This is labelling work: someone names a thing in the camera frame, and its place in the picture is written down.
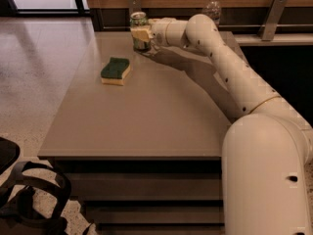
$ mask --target green and yellow sponge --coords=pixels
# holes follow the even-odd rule
[[[124,85],[124,78],[129,72],[128,59],[110,58],[109,63],[101,71],[101,80],[105,84]]]

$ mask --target can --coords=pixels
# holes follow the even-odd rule
[[[138,26],[144,26],[144,25],[149,25],[149,21],[148,21],[148,17],[146,13],[134,12],[130,16],[130,27],[138,27]],[[134,42],[134,50],[148,51],[151,49],[150,42],[144,42],[134,37],[133,37],[133,42]]]

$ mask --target desk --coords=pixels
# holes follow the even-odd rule
[[[240,53],[231,33],[223,38]],[[110,57],[130,60],[124,86],[101,83]],[[216,234],[230,122],[205,87],[215,75],[208,57],[172,47],[140,54],[129,32],[96,33],[38,157],[65,172],[86,217],[114,234],[148,224],[164,227],[149,234]]]

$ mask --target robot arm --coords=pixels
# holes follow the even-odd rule
[[[157,45],[200,50],[214,63],[242,117],[222,149],[227,235],[312,235],[304,165],[309,123],[221,38],[205,15],[152,22]]]

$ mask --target clear water bottle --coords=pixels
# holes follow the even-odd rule
[[[219,26],[221,18],[221,5],[219,0],[208,0],[207,5],[202,9],[202,13],[210,17]]]

